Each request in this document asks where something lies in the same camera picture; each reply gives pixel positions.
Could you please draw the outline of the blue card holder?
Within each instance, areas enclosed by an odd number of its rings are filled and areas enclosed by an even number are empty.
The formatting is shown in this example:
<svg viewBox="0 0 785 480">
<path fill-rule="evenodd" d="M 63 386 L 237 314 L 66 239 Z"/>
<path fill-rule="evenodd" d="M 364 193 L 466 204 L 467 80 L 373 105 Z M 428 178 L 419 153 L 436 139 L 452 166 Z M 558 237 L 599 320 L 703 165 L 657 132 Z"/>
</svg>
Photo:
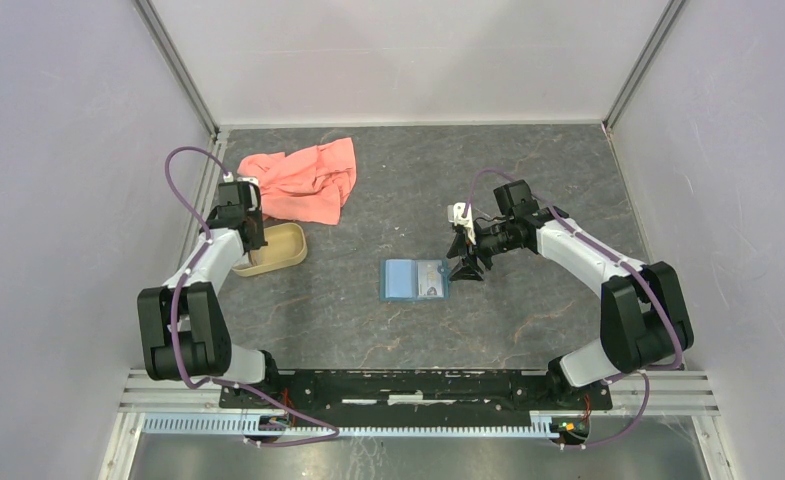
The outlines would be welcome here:
<svg viewBox="0 0 785 480">
<path fill-rule="evenodd" d="M 416 262 L 415 259 L 387 259 L 380 263 L 379 269 L 379 299 L 389 302 L 420 302 L 444 300 L 450 297 L 449 268 L 446 260 L 439 260 L 445 264 L 446 294 L 444 298 L 419 299 L 416 287 Z"/>
</svg>

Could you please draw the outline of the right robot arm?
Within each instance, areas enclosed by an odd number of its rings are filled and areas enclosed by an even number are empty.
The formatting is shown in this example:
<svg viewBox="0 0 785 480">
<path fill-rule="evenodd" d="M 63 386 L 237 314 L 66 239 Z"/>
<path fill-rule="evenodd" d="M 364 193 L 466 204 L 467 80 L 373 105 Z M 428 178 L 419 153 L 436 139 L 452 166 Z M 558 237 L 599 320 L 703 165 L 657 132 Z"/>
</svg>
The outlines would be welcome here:
<svg viewBox="0 0 785 480">
<path fill-rule="evenodd" d="M 447 256 L 459 261 L 451 280 L 481 281 L 495 256 L 525 249 L 561 266 L 600 302 L 598 336 L 549 363 L 545 392 L 553 405 L 574 406 L 595 383 L 682 366 L 694 333 L 671 265 L 646 263 L 605 245 L 535 196 L 524 180 L 496 188 L 494 197 L 499 215 L 488 226 L 479 225 L 468 201 L 448 207 L 455 238 Z"/>
</svg>

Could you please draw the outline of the silver credit card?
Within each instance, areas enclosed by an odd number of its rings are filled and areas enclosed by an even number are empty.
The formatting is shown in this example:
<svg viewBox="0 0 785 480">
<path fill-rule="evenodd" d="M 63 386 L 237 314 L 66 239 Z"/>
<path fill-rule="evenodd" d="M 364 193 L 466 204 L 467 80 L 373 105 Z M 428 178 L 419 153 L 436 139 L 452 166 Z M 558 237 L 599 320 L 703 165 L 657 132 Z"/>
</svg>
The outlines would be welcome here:
<svg viewBox="0 0 785 480">
<path fill-rule="evenodd" d="M 446 294 L 445 264 L 439 260 L 416 262 L 416 287 L 419 299 L 444 298 Z"/>
</svg>

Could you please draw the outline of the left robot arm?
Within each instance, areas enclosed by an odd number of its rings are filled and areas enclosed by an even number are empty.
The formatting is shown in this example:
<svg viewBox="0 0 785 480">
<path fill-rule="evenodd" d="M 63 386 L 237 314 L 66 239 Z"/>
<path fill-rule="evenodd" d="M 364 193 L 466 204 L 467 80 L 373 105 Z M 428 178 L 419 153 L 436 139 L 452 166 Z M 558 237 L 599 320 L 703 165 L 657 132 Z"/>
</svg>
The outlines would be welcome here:
<svg viewBox="0 0 785 480">
<path fill-rule="evenodd" d="M 261 191 L 254 178 L 217 186 L 217 201 L 202 222 L 192 253 L 162 285 L 142 290 L 137 312 L 145 370 L 156 381 L 204 379 L 244 384 L 258 407 L 274 405 L 281 379 L 267 371 L 264 351 L 234 345 L 218 299 L 234 265 L 267 245 Z"/>
</svg>

